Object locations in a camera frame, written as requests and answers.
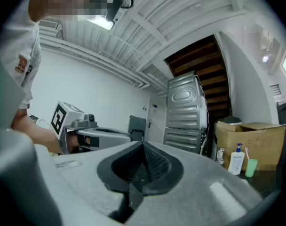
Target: spray bottle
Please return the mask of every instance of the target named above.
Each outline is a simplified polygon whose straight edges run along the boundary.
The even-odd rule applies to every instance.
[[[241,143],[237,143],[237,150],[231,153],[231,161],[228,171],[234,175],[240,174],[245,153],[241,152]]]

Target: person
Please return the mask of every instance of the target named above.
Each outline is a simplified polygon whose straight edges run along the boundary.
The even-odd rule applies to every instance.
[[[0,34],[0,61],[26,92],[11,128],[27,134],[34,144],[44,145],[53,153],[62,153],[54,132],[37,126],[27,116],[32,100],[32,82],[42,58],[38,24],[47,16],[76,15],[83,13],[88,7],[97,11],[95,8],[98,8],[100,1],[22,0]],[[68,135],[68,145],[70,151],[79,146],[76,135]]]

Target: wooden staircase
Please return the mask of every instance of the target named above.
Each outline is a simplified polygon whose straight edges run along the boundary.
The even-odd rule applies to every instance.
[[[214,36],[183,48],[168,57],[166,62],[175,77],[196,72],[208,103],[210,126],[230,115],[227,72]]]

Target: black recessed slot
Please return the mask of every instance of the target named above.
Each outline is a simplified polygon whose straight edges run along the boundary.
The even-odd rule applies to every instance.
[[[124,194],[120,209],[110,214],[124,223],[144,196],[165,194],[177,185],[183,165],[148,142],[137,142],[101,161],[97,174],[109,190]]]
[[[105,129],[105,128],[96,128],[95,130],[98,130],[98,131],[103,131],[103,132],[110,132],[110,133],[118,133],[117,131],[114,131],[114,130],[111,130],[111,129]]]

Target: hand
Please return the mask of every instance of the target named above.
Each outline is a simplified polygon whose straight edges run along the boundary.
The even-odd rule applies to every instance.
[[[80,145],[78,143],[77,135],[74,131],[68,134],[67,143],[68,143],[68,149],[70,153],[77,152],[77,148]]]

